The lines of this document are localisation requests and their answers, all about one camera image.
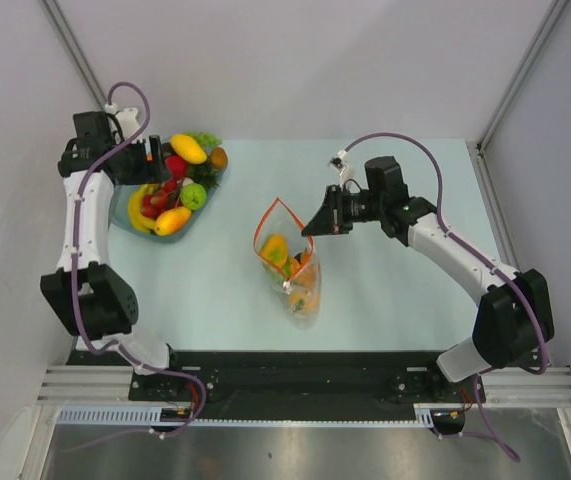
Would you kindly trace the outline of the clear zip bag orange zipper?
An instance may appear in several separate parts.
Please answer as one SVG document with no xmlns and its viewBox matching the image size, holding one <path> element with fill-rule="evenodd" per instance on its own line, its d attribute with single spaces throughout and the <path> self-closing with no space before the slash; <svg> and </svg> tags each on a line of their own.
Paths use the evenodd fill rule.
<svg viewBox="0 0 571 480">
<path fill-rule="evenodd" d="M 321 305 L 321 266 L 314 240 L 281 199 L 262 215 L 253 235 L 253 250 L 280 304 L 297 328 L 309 329 Z"/>
</svg>

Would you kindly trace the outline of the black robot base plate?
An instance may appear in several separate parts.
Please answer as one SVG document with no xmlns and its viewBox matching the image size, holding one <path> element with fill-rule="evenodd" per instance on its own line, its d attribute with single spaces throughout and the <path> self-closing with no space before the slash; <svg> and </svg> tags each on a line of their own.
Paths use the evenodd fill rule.
<svg viewBox="0 0 571 480">
<path fill-rule="evenodd" d="M 201 380 L 132 374 L 125 397 L 181 408 L 196 399 L 202 418 L 239 421 L 371 422 L 413 416 L 419 403 L 464 408 L 486 399 L 483 381 L 445 379 L 435 351 L 174 351 L 170 368 Z"/>
</svg>

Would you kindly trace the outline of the orange tangerine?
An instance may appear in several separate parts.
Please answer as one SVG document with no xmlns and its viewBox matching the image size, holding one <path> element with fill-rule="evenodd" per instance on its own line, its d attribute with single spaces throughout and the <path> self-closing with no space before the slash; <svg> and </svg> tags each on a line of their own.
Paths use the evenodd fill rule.
<svg viewBox="0 0 571 480">
<path fill-rule="evenodd" d="M 303 251 L 298 253 L 295 256 L 295 259 L 297 260 L 299 265 L 305 265 L 309 261 L 310 256 L 311 253 L 309 251 Z"/>
</svg>

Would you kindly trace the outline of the green watermelon ball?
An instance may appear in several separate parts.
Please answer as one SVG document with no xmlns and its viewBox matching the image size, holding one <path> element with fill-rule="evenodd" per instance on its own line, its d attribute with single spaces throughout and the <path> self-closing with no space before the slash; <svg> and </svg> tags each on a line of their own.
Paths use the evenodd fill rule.
<svg viewBox="0 0 571 480">
<path fill-rule="evenodd" d="M 269 278 L 275 282 L 284 282 L 292 277 L 298 270 L 299 264 L 294 257 L 289 257 L 282 267 L 275 267 L 269 263 L 264 263 L 263 268 Z"/>
</svg>

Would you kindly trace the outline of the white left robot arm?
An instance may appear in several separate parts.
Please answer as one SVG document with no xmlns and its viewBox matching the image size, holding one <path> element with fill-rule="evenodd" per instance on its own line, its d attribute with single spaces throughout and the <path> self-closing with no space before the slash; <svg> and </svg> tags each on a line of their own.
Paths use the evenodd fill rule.
<svg viewBox="0 0 571 480">
<path fill-rule="evenodd" d="M 162 398 L 179 397 L 185 374 L 170 365 L 169 346 L 137 322 L 133 288 L 112 268 L 108 233 L 110 207 L 120 186 L 153 183 L 168 172 L 161 141 L 143 138 L 145 122 L 135 107 L 107 104 L 73 117 L 75 136 L 57 164 L 66 218 L 55 270 L 41 277 L 40 290 L 61 324 L 95 355 L 117 353 Z"/>
</svg>

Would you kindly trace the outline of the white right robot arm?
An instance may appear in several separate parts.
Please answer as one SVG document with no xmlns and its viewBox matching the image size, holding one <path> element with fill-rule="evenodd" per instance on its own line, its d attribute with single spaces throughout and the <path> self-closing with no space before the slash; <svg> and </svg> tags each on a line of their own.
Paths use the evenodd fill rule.
<svg viewBox="0 0 571 480">
<path fill-rule="evenodd" d="M 379 222 L 383 232 L 424 255 L 471 297 L 477 314 L 471 336 L 441 353 L 426 376 L 428 393 L 449 401 L 475 374 L 502 369 L 540 350 L 554 337 L 548 285 L 535 269 L 521 272 L 482 254 L 459 237 L 437 207 L 412 196 L 392 156 L 365 164 L 366 188 L 350 191 L 352 168 L 331 160 L 339 182 L 326 188 L 321 207 L 305 225 L 307 237 L 344 235 L 354 224 Z"/>
</svg>

